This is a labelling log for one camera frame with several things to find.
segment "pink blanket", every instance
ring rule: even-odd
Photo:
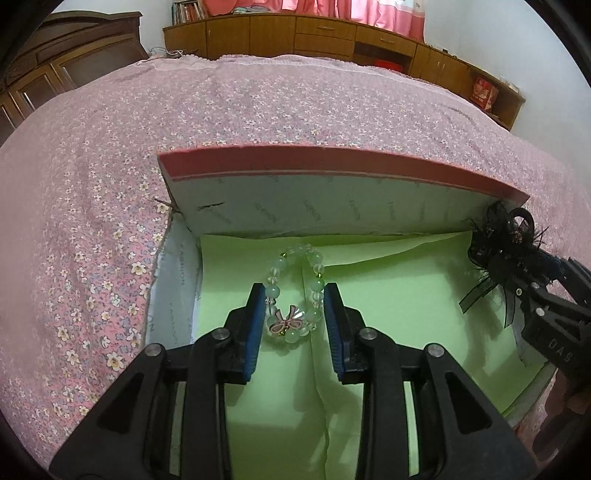
[[[44,465],[142,348],[169,213],[154,200],[168,200],[155,154],[260,143],[494,177],[531,194],[547,249],[591,264],[590,203],[571,169],[446,90],[296,56],[131,65],[49,101],[0,148],[0,405]]]

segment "wardrobe door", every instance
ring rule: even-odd
[[[277,57],[294,52],[296,18],[270,15],[251,18],[250,54]]]
[[[250,22],[248,15],[207,20],[207,58],[249,53]]]

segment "bead bracelet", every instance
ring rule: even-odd
[[[306,288],[311,292],[311,302],[307,304],[306,311],[291,305],[289,314],[283,318],[281,310],[276,305],[281,293],[277,284],[289,266],[300,263],[309,263],[314,271],[314,278]],[[268,338],[277,342],[296,343],[316,330],[318,322],[324,318],[322,310],[323,274],[322,254],[310,244],[288,248],[277,258],[269,269],[269,276],[265,282],[265,302],[267,304],[265,331]]]

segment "light green paper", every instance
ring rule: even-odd
[[[396,240],[374,242],[364,245],[327,245],[325,247],[319,247],[319,250],[322,253],[323,264],[325,267],[333,265],[349,265],[396,255],[422,244],[447,240],[456,235],[460,234],[443,233],[441,235],[414,236],[411,238],[397,238]]]
[[[229,310],[243,306],[252,283],[265,279],[270,262],[286,247],[298,242],[323,245],[326,264],[332,265],[326,268],[326,281],[338,283],[345,304],[359,309],[367,325],[402,345],[442,343],[494,405],[505,410],[539,366],[526,369],[519,361],[511,330],[502,328],[504,305],[498,292],[462,315],[457,302],[479,277],[467,260],[469,233],[395,241],[372,237],[368,244],[357,243],[359,236],[345,237],[334,236],[333,243],[340,244],[335,247],[329,236],[204,236],[198,335],[222,325]],[[342,245],[347,241],[356,245]],[[302,301],[301,272],[282,278],[280,287],[279,308]],[[293,350],[277,352],[263,341],[252,381],[227,392],[237,480],[354,478],[362,388],[338,382],[323,327],[311,343]],[[415,472],[416,435],[413,428],[410,432]]]

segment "white wall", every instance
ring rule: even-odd
[[[139,37],[146,51],[149,51],[153,47],[164,46],[162,29],[172,24],[171,4],[172,0],[64,0],[55,11],[91,10],[106,14],[142,12]]]
[[[570,163],[591,192],[591,87],[525,0],[428,0],[425,41],[516,84],[526,101],[512,133]]]

